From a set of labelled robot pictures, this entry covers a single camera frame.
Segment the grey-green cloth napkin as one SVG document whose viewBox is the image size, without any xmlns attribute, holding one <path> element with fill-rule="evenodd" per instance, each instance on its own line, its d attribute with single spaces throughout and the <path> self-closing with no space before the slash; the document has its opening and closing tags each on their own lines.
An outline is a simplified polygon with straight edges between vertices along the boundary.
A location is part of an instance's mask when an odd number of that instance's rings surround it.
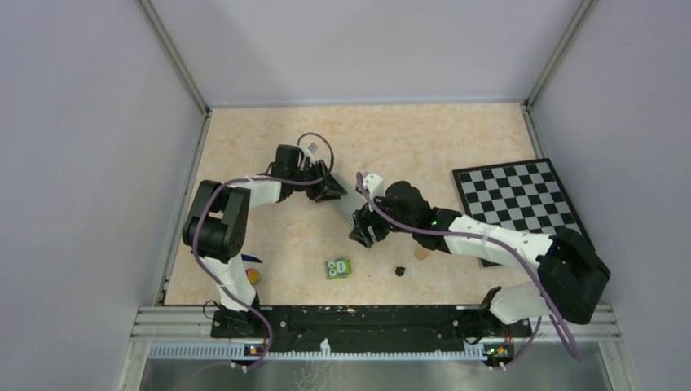
<svg viewBox="0 0 691 391">
<path fill-rule="evenodd" d="M 358 193 L 355 184 L 351 180 L 339 173 L 333 173 L 332 176 L 346 189 L 346 194 L 337 200 L 332 200 L 330 204 L 345 224 L 352 229 L 354 227 L 353 213 L 360 210 L 366 204 L 366 200 Z"/>
</svg>

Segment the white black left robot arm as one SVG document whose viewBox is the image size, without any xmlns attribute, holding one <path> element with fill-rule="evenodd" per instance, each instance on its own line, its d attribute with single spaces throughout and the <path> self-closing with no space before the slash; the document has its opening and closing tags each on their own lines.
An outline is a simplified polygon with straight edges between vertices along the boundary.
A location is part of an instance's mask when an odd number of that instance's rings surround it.
<svg viewBox="0 0 691 391">
<path fill-rule="evenodd" d="M 257 292 L 241 256 L 250 209 L 278 204 L 295 192 L 305 193 L 315 203 L 340 199 L 347 191 L 332 176 L 334 164 L 334 156 L 318 160 L 306 147 L 281 144 L 264 173 L 199 183 L 182 240 L 217 285 L 221 307 L 233 311 L 230 325 L 241 336 L 256 334 L 262 323 L 262 316 L 251 308 Z"/>
</svg>

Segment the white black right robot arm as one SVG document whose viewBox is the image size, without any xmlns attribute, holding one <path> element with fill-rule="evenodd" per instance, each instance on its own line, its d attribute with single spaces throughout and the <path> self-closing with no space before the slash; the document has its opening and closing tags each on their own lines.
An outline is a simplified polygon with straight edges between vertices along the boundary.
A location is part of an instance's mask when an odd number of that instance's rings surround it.
<svg viewBox="0 0 691 391">
<path fill-rule="evenodd" d="M 400 232 L 426 250 L 482 258 L 528 275 L 527 283 L 487 293 L 478 326 L 489 336 L 500 335 L 511 323 L 544 315 L 588 324 L 610 281 L 610 269 L 594 247 L 570 228 L 543 234 L 491 225 L 430 206 L 407 181 L 387 187 L 377 174 L 358 174 L 356 190 L 365 203 L 353 213 L 349 237 L 365 248 Z"/>
</svg>

